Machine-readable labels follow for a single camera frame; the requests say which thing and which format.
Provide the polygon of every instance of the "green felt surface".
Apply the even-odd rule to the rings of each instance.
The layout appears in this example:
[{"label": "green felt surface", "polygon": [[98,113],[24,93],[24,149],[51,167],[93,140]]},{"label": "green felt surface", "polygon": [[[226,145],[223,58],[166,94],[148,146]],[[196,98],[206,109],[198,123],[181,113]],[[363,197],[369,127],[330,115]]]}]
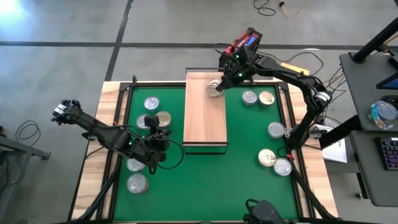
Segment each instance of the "green felt surface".
[{"label": "green felt surface", "polygon": [[[274,86],[241,86],[225,91],[228,150],[225,155],[186,155],[173,170],[157,169],[150,175],[148,190],[133,194],[126,187],[133,172],[123,160],[114,213],[114,221],[220,221],[242,220],[247,213],[244,205],[249,198],[266,199],[274,204],[284,219],[297,219],[297,207],[290,177],[281,177],[270,167],[259,164],[261,149],[276,150],[283,139],[267,134],[268,124],[280,121],[277,102],[267,108],[259,104],[246,106],[241,101],[244,90],[256,93],[267,90],[275,95]],[[137,87],[132,94],[129,124],[145,110],[147,96],[159,97],[158,111],[168,111],[172,117],[171,139],[182,143],[185,88]],[[170,143],[164,166],[172,166],[181,152]]]}]

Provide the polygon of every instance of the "computer keyboard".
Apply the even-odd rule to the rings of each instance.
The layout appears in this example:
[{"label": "computer keyboard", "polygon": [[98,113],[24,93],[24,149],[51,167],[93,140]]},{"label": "computer keyboard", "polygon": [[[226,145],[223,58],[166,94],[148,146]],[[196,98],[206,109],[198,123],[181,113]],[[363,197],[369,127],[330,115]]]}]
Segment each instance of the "computer keyboard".
[{"label": "computer keyboard", "polygon": [[398,170],[398,138],[375,138],[385,170]]}]

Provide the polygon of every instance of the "gray floor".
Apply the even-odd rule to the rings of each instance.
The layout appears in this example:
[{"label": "gray floor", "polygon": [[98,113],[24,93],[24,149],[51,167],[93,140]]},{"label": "gray floor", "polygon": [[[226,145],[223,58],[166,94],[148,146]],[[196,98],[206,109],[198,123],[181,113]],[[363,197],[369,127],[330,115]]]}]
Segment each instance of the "gray floor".
[{"label": "gray floor", "polygon": [[[20,2],[2,5],[0,1],[0,41],[114,42],[127,0]],[[289,1],[288,10],[297,10],[301,2]],[[262,17],[249,0],[134,0],[123,42],[231,42],[251,26],[264,34],[262,44],[361,45],[398,12],[393,0],[323,0],[309,1],[301,15],[287,18],[277,3],[271,0],[269,4],[277,10],[274,17]],[[51,112],[67,98],[79,99],[84,111],[95,114],[112,50],[0,47],[0,124],[13,138],[18,125],[35,120],[42,130],[36,146],[52,152],[49,161],[32,159],[8,220],[66,220],[87,141],[80,136],[82,129],[51,123]],[[264,51],[282,59],[301,52]],[[312,52],[325,62],[317,76],[327,80],[339,67],[339,54],[348,51]],[[132,75],[139,80],[183,80],[185,68],[216,67],[218,56],[211,49],[122,48],[112,80],[130,80]],[[319,66],[311,55],[291,63],[311,71]],[[340,121],[354,114],[349,92],[328,109],[328,116]],[[398,209],[377,208],[368,200],[354,198],[359,191],[354,175],[330,174],[330,181],[342,218],[397,223]]]}]

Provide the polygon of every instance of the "white paper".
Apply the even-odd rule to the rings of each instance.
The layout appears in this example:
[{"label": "white paper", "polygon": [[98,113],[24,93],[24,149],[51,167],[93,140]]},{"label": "white paper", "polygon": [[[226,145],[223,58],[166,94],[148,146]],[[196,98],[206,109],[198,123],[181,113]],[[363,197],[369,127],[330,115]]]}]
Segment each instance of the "white paper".
[{"label": "white paper", "polygon": [[[321,130],[327,130],[328,132],[333,130],[333,128],[329,128],[323,125],[317,124],[317,127]],[[347,153],[346,153],[346,143],[345,140],[342,139],[338,142],[335,142],[331,146],[324,148],[322,150],[323,158],[331,161],[344,162],[347,163]]]}]

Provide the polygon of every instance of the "black metal frame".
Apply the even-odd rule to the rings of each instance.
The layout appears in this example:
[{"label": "black metal frame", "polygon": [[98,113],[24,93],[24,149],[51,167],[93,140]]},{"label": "black metal frame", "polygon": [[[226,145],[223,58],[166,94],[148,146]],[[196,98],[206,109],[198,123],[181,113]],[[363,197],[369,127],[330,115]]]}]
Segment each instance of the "black metal frame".
[{"label": "black metal frame", "polygon": [[[251,83],[243,83],[242,85],[252,85],[252,84]],[[287,109],[289,111],[289,119],[290,119],[290,122],[292,123],[292,126],[295,125],[295,118],[294,118],[294,114],[293,114],[293,106],[292,106],[290,93],[289,93],[289,88],[288,88],[287,83],[286,82],[264,82],[264,83],[256,83],[256,85],[274,86],[275,92],[276,92],[276,100],[277,100],[278,107],[279,107],[279,115],[280,115],[280,118],[281,118],[281,122],[282,122],[282,124],[284,126],[286,126],[284,109],[283,109],[283,105],[282,105],[282,98],[280,96],[280,91],[281,90],[284,91],[285,97],[286,97]],[[119,114],[120,114],[120,110],[121,110],[121,106],[122,106],[122,102],[123,102],[123,94],[124,94],[124,92],[126,90],[128,90],[126,110],[125,110],[125,113],[124,113],[124,121],[123,121],[123,124],[127,124],[128,120],[129,120],[129,114],[130,114],[130,108],[131,108],[130,105],[131,105],[131,101],[132,101],[132,96],[133,96],[133,93],[134,93],[133,89],[135,87],[153,87],[153,88],[157,88],[157,87],[171,87],[171,88],[172,87],[185,87],[185,82],[136,83],[135,77],[133,78],[133,82],[132,83],[130,83],[130,82],[122,82],[120,84],[120,87],[119,87],[118,101],[116,103],[116,110],[115,110],[115,115],[114,115],[114,120],[116,122],[119,120]],[[110,173],[110,170],[111,170],[112,156],[113,156],[113,153],[111,151],[109,151],[108,154],[107,154],[107,158],[106,158],[102,186],[109,179],[109,173]],[[299,164],[300,164],[300,170],[301,170],[301,173],[302,173],[302,177],[305,180],[305,182],[308,184],[307,171],[305,169],[303,154],[302,154],[301,151],[297,151],[297,157],[298,157],[297,159],[298,159]],[[117,193],[118,193],[118,184],[119,184],[119,176],[120,176],[120,170],[121,170],[121,161],[122,161],[122,157],[120,155],[118,155],[118,158],[117,158],[117,161],[116,161],[116,164],[115,164],[115,167],[114,167],[115,176],[114,176],[113,188],[112,188],[112,193],[111,193],[111,201],[110,201],[110,205],[109,205],[108,217],[107,218],[102,218],[102,214],[103,214],[103,201],[102,201],[101,205],[97,209],[96,221],[99,221],[99,222],[110,222],[110,223],[113,222],[114,209],[115,209],[115,204],[116,204],[116,196],[117,196]],[[81,168],[81,173],[83,172],[83,168],[84,168],[84,161],[83,161],[83,165],[82,165],[82,168]],[[72,219],[72,213],[73,213],[73,209],[74,209],[74,206],[75,206],[76,195],[77,195],[77,192],[78,192],[79,185],[80,185],[80,179],[78,180],[78,185],[76,187],[75,197],[73,198],[73,202],[72,202],[72,205],[71,205],[68,221],[70,221]],[[298,212],[298,219],[301,220],[302,218],[304,218],[304,216],[303,216],[302,204],[301,204],[301,200],[300,200],[299,187],[298,187],[298,184],[296,183],[296,181],[294,181],[293,178],[292,178],[292,186],[293,186],[294,195],[295,195],[295,203],[296,203],[297,212]],[[310,218],[315,218],[314,208],[313,208],[313,206],[311,205],[311,203],[309,202],[308,199],[307,199],[307,205],[309,207],[308,210],[309,210]]]}]

